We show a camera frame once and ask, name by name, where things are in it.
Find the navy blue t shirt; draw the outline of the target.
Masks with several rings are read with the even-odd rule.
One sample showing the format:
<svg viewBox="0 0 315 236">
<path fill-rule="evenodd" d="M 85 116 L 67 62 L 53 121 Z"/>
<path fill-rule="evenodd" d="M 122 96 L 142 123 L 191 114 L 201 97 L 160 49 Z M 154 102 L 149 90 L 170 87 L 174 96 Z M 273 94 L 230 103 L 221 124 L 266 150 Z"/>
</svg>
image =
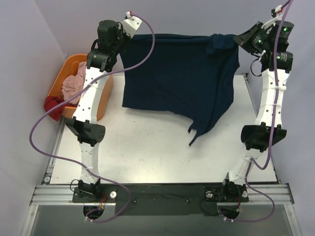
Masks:
<svg viewBox="0 0 315 236">
<path fill-rule="evenodd" d="M 127 69 L 122 106 L 190 118 L 196 137 L 209 132 L 233 103 L 240 65 L 231 34 L 139 34 L 121 59 Z"/>
</svg>

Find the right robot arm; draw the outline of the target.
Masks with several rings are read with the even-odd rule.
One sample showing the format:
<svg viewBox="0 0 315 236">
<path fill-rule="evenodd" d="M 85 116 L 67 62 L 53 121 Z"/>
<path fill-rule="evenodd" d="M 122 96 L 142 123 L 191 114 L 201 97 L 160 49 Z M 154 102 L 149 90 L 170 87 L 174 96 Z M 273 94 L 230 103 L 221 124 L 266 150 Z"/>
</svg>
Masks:
<svg viewBox="0 0 315 236">
<path fill-rule="evenodd" d="M 257 55 L 261 63 L 262 94 L 255 123 L 245 125 L 241 132 L 241 158 L 227 174 L 220 197 L 231 201 L 237 191 L 244 192 L 249 172 L 257 159 L 267 154 L 266 169 L 271 158 L 272 146 L 286 137 L 287 130 L 282 123 L 282 104 L 286 83 L 290 76 L 293 54 L 287 51 L 288 37 L 294 24 L 275 20 L 273 23 L 257 22 L 233 41 L 251 55 Z"/>
</svg>

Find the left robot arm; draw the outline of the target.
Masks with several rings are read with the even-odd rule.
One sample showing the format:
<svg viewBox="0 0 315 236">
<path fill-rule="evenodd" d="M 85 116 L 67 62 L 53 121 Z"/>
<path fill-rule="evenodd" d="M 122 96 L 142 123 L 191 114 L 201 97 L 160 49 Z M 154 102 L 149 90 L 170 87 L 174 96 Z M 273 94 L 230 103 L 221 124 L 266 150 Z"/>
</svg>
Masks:
<svg viewBox="0 0 315 236">
<path fill-rule="evenodd" d="M 105 127 L 97 124 L 97 113 L 104 86 L 117 62 L 117 55 L 133 38 L 142 20 L 131 17 L 121 23 L 104 20 L 97 28 L 98 38 L 87 55 L 84 78 L 85 91 L 81 94 L 72 118 L 66 126 L 77 137 L 83 163 L 78 191 L 91 203 L 101 198 L 98 176 L 98 148 L 105 136 Z"/>
</svg>

